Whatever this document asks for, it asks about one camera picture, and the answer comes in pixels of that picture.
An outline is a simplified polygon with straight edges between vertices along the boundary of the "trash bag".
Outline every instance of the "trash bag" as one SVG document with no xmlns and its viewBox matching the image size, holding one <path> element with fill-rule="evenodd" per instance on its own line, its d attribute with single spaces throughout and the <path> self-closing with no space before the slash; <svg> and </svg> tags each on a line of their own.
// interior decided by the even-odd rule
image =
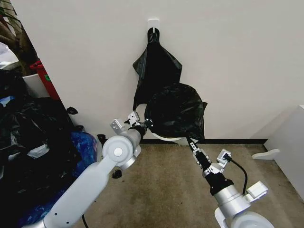
<svg viewBox="0 0 304 228">
<path fill-rule="evenodd" d="M 159 136 L 190 137 L 203 141 L 206 105 L 194 88 L 175 83 L 152 97 L 144 116 L 152 120 L 150 130 Z"/>
<path fill-rule="evenodd" d="M 10 222 L 4 227 L 17 227 L 26 211 L 75 180 L 72 172 L 80 155 L 67 118 L 60 101 L 50 98 L 14 99 L 0 109 L 0 202 L 2 221 Z M 29 156 L 43 146 L 48 149 L 42 156 Z"/>
<path fill-rule="evenodd" d="M 27 96 L 28 91 L 22 74 L 15 71 L 0 70 L 0 98 Z"/>
<path fill-rule="evenodd" d="M 71 140 L 81 155 L 81 161 L 77 163 L 77 166 L 72 172 L 73 177 L 77 178 L 89 165 L 96 162 L 97 144 L 95 137 L 85 132 L 72 132 Z M 73 181 L 73 179 L 70 179 L 70 182 L 65 183 L 61 190 L 54 195 L 50 195 L 47 203 L 36 205 L 25 212 L 18 221 L 18 227 L 23 227 L 42 220 L 52 209 L 57 200 L 71 186 Z"/>
<path fill-rule="evenodd" d="M 160 45 L 157 28 L 148 30 L 148 45 L 143 54 L 133 63 L 139 75 L 134 96 L 133 110 L 140 104 L 147 104 L 155 93 L 165 86 L 180 81 L 182 65 Z"/>
</svg>

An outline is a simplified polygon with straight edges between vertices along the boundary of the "baseboard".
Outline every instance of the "baseboard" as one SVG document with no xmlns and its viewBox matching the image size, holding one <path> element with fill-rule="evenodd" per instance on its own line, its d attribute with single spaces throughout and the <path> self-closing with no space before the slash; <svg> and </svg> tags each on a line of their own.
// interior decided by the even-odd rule
<svg viewBox="0 0 304 228">
<path fill-rule="evenodd" d="M 205 139 L 200 144 L 264 144 L 267 139 Z M 175 144 L 160 139 L 143 139 L 141 144 Z"/>
</svg>

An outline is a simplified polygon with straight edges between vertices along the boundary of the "gray carpet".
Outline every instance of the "gray carpet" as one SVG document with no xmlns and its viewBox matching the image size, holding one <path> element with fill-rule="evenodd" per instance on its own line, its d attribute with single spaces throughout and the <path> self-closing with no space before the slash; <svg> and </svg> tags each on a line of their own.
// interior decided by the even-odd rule
<svg viewBox="0 0 304 228">
<path fill-rule="evenodd" d="M 269 188 L 251 211 L 262 214 L 275 228 L 304 227 L 304 204 L 277 164 L 251 159 L 265 151 L 262 145 L 200 146 L 213 161 L 221 149 L 231 151 L 248 172 L 248 186 L 262 181 Z M 244 174 L 238 167 L 230 163 L 224 174 L 242 191 Z M 90 228 L 218 228 L 216 207 L 188 147 L 146 144 L 121 178 L 110 178 L 85 216 Z M 75 228 L 84 228 L 81 220 Z"/>
</svg>

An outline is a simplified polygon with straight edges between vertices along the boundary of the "black plastic bag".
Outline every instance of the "black plastic bag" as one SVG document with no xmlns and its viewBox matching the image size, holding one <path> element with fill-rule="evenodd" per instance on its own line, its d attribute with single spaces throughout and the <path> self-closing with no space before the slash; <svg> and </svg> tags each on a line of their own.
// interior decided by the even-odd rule
<svg viewBox="0 0 304 228">
<path fill-rule="evenodd" d="M 20 98 L 25 95 L 28 95 L 28 92 L 22 74 L 0 69 L 0 98 L 7 96 Z"/>
<path fill-rule="evenodd" d="M 60 101 L 14 99 L 0 109 L 0 203 L 2 222 L 15 227 L 33 206 L 48 202 L 67 183 L 80 155 L 71 141 L 74 129 Z M 49 151 L 32 158 L 28 152 L 46 144 Z"/>
<path fill-rule="evenodd" d="M 159 136 L 190 137 L 203 141 L 206 105 L 194 88 L 175 83 L 153 96 L 144 116 L 152 120 L 150 130 Z"/>
<path fill-rule="evenodd" d="M 148 45 L 143 54 L 133 63 L 139 75 L 133 110 L 140 104 L 147 104 L 153 95 L 165 86 L 180 81 L 182 65 L 160 45 L 157 28 L 148 30 Z"/>
</svg>

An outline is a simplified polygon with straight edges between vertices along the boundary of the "red bin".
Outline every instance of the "red bin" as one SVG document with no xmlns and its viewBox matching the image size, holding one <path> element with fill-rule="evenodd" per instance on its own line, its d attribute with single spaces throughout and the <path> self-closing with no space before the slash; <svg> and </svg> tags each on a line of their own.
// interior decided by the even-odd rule
<svg viewBox="0 0 304 228">
<path fill-rule="evenodd" d="M 50 97 L 54 100 L 60 100 L 60 97 L 57 94 L 57 91 L 54 88 L 53 83 L 51 82 L 51 79 L 48 77 L 48 74 L 47 74 L 44 66 L 42 65 L 41 61 L 38 60 L 36 63 L 32 64 L 30 66 L 30 68 L 33 70 L 37 70 L 37 73 L 38 73 L 42 83 L 44 84 L 44 87 L 46 88 L 48 94 L 50 95 Z"/>
</svg>

